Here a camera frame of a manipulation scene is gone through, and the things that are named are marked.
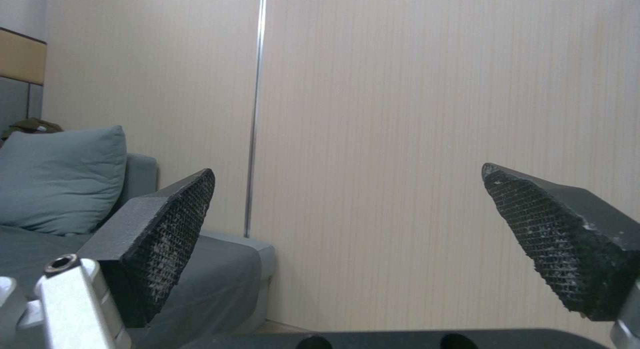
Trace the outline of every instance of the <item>sofa armrest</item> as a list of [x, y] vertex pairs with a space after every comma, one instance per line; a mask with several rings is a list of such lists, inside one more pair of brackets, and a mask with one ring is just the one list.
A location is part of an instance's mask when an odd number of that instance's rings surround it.
[[155, 158], [141, 154], [126, 155], [124, 185], [114, 210], [118, 210], [129, 199], [146, 196], [158, 190], [158, 162]]
[[264, 281], [274, 275], [274, 272], [276, 270], [276, 249], [268, 242], [219, 232], [202, 232], [201, 235], [203, 237], [210, 237], [217, 240], [222, 240], [224, 242], [240, 244], [255, 249], [260, 256], [260, 263], [262, 264], [260, 280]]

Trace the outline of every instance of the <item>floor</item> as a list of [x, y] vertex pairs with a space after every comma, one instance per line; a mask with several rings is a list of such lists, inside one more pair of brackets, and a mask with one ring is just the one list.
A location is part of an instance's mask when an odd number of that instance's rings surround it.
[[273, 334], [273, 333], [305, 333], [311, 330], [298, 328], [296, 326], [290, 326], [282, 324], [281, 322], [267, 320], [256, 331], [256, 334]]

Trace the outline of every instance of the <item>vertical metal rod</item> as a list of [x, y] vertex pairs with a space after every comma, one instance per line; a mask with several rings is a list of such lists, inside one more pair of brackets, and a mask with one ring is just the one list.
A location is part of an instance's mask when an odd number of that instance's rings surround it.
[[255, 71], [255, 92], [253, 97], [253, 116], [251, 118], [251, 138], [249, 141], [249, 171], [246, 181], [246, 204], [244, 206], [244, 237], [251, 233], [251, 208], [254, 191], [254, 160], [256, 160], [256, 125], [258, 123], [258, 97], [260, 96], [260, 73], [263, 68], [263, 44], [265, 43], [265, 16], [267, 0], [260, 0], [258, 9], [258, 39]]

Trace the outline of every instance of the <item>sofa cushion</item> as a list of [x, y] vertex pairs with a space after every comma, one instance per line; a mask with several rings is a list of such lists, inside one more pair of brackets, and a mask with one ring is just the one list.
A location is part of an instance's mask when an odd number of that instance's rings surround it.
[[91, 233], [121, 193], [126, 160], [121, 126], [14, 132], [0, 148], [0, 225]]
[[30, 299], [44, 266], [55, 258], [75, 253], [89, 235], [61, 237], [0, 225], [0, 276], [14, 278]]

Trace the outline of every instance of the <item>screw hole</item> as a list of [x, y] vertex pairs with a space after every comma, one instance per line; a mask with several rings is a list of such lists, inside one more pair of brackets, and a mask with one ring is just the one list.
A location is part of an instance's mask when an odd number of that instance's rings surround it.
[[332, 349], [329, 340], [322, 336], [314, 335], [306, 339], [300, 340], [295, 349]]
[[57, 258], [56, 260], [54, 260], [54, 262], [51, 263], [51, 267], [55, 269], [62, 268], [65, 265], [69, 264], [70, 261], [71, 259], [68, 257]]
[[442, 337], [440, 349], [478, 349], [478, 346], [468, 337], [453, 333]]

